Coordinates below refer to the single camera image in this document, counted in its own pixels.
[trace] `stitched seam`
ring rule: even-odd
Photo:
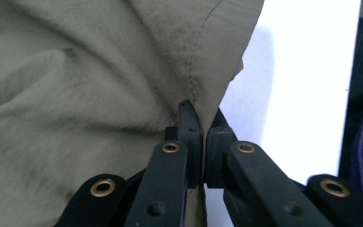
[[[196,102],[196,95],[194,93],[194,88],[193,88],[193,76],[192,76],[192,71],[193,71],[193,57],[196,53],[196,49],[198,47],[198,42],[199,42],[199,37],[201,36],[202,30],[204,29],[205,23],[208,20],[208,18],[211,16],[212,12],[214,12],[214,10],[220,5],[220,3],[223,0],[220,0],[219,2],[216,3],[216,5],[211,9],[211,11],[208,13],[208,15],[205,17],[204,21],[202,22],[201,28],[199,30],[199,34],[197,35],[197,38],[194,41],[194,47],[193,47],[193,51],[191,52],[191,56],[190,56],[190,62],[189,62],[189,82],[190,82],[190,92],[191,95],[193,96],[193,103]]]

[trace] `white background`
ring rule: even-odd
[[[359,0],[266,0],[220,108],[239,140],[288,177],[337,175]],[[207,190],[210,227],[233,226],[222,190]]]

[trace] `hole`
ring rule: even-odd
[[[345,187],[343,184],[331,180],[331,179],[324,179],[320,182],[320,187],[327,193],[336,196],[336,197],[347,197],[350,195],[349,189]]]
[[[102,184],[100,184],[100,185],[98,185],[98,186],[96,187],[96,190],[97,190],[97,191],[100,191],[100,192],[103,192],[103,191],[108,190],[110,187],[111,187],[111,185],[110,185],[110,184],[108,184],[108,183],[102,183]]]
[[[333,184],[333,183],[327,183],[326,186],[334,192],[337,193],[342,193],[343,192],[343,188],[341,188],[339,185]]]
[[[174,145],[166,145],[165,148],[168,149],[168,150],[175,150],[176,149],[176,146],[174,146]]]
[[[162,146],[162,150],[166,153],[174,153],[179,151],[179,145],[174,144],[174,143],[168,143],[168,144],[164,144]]]
[[[155,201],[147,208],[147,213],[152,217],[158,217],[164,213],[165,206],[163,203]]]
[[[294,201],[290,201],[284,207],[285,211],[295,217],[301,216],[303,214],[303,209]]]
[[[253,153],[255,151],[255,148],[251,144],[239,144],[237,145],[237,149],[244,153]]]
[[[116,187],[112,179],[99,180],[91,186],[90,193],[95,197],[106,197],[110,195]]]

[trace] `brass grommet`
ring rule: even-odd
[[[255,148],[251,144],[241,143],[237,145],[237,149],[243,153],[253,153]]]
[[[108,188],[105,190],[99,190],[98,187],[101,185],[104,185],[104,184],[107,185]],[[109,194],[111,194],[115,188],[116,188],[116,184],[114,183],[114,181],[112,179],[104,179],[104,180],[99,180],[96,183],[94,183],[94,185],[90,189],[90,193],[91,193],[91,195],[93,195],[95,197],[106,197]]]
[[[327,193],[336,197],[344,198],[350,195],[350,191],[346,186],[331,179],[322,180],[320,182],[320,187]]]
[[[178,144],[175,143],[167,143],[162,146],[162,150],[166,153],[174,153],[179,151],[181,148]]]

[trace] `beige fabric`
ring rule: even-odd
[[[87,179],[143,169],[187,98],[207,130],[262,4],[0,1],[0,226],[52,226]]]

